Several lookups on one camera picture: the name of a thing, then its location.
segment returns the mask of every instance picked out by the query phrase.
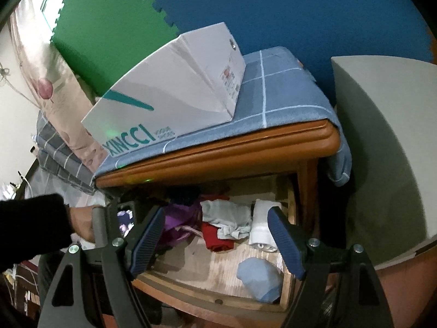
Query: teal stripe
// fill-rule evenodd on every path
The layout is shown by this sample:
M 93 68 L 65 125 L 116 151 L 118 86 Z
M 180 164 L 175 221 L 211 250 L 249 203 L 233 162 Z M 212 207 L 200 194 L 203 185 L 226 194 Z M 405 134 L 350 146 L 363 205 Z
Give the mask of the teal stripe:
M 104 99 L 111 99 L 113 101 L 121 102 L 122 104 L 132 105 L 139 108 L 144 108 L 145 110 L 153 111 L 154 108 L 144 102 L 141 102 L 138 99 L 134 99 L 133 97 L 127 96 L 118 91 L 108 90 L 102 96 Z

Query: metal screw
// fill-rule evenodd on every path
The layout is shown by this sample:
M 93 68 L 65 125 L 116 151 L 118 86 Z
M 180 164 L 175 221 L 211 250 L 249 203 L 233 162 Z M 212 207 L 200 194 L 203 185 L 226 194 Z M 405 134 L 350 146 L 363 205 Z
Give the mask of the metal screw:
M 360 245 L 360 244 L 355 244 L 355 245 L 353 246 L 353 251 L 354 251 L 355 253 L 362 253 L 362 252 L 364 252 L 364 248 L 363 248 L 363 246 Z
M 310 238 L 308 245 L 313 248 L 317 248 L 320 245 L 320 241 L 317 238 Z
M 237 45 L 235 44 L 235 42 L 232 39 L 230 39 L 229 42 L 231 44 L 232 49 L 236 51 L 237 50 Z
M 68 252 L 71 254 L 76 254 L 79 251 L 79 245 L 72 245 L 70 248 L 68 248 Z
M 114 247 L 120 247 L 121 245 L 123 245 L 124 242 L 125 242 L 125 241 L 123 240 L 123 238 L 115 238 L 115 239 L 112 241 L 112 245 L 113 245 Z

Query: open drawer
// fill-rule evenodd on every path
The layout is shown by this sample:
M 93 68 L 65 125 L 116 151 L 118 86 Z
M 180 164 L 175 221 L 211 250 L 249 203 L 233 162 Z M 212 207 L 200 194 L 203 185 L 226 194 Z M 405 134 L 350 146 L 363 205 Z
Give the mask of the open drawer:
M 287 175 L 217 181 L 200 187 L 206 194 L 226 188 L 232 202 L 249 206 L 257 198 L 281 202 L 290 222 L 298 223 L 294 188 Z M 239 263 L 249 257 L 266 259 L 282 273 L 279 302 L 256 301 L 237 278 Z M 134 285 L 164 303 L 209 321 L 235 327 L 269 321 L 268 326 L 275 326 L 275 321 L 280 325 L 285 318 L 296 280 L 279 252 L 255 249 L 248 245 L 248 238 L 236 241 L 231 251 L 213 253 L 196 236 L 157 257 L 152 269 L 141 274 Z

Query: purple cloth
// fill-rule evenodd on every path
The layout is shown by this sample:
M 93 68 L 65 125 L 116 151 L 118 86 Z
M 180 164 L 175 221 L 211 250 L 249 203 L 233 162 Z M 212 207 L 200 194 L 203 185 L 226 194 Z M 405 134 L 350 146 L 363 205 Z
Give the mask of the purple cloth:
M 200 202 L 196 201 L 191 206 L 170 204 L 164 207 L 165 225 L 164 231 L 159 241 L 159 245 L 174 247 L 178 243 L 187 239 L 192 233 L 182 229 L 176 230 L 178 226 L 190 226 L 194 229 L 199 229 L 198 218 L 202 212 Z

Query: blue folded fabric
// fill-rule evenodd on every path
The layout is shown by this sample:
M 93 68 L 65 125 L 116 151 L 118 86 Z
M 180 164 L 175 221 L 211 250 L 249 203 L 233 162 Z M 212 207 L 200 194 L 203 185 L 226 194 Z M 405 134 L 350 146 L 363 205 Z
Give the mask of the blue folded fabric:
M 277 268 L 265 259 L 250 257 L 238 265 L 237 278 L 260 302 L 273 303 L 282 292 L 282 276 Z
M 329 119 L 340 131 L 341 145 L 336 154 L 327 158 L 327 173 L 336 186 L 346 184 L 352 167 L 349 146 L 334 109 L 313 76 L 284 47 L 257 51 L 245 55 L 244 60 L 246 71 L 232 121 L 134 150 L 118 158 L 108 157 L 95 177 L 193 145 L 263 128 Z

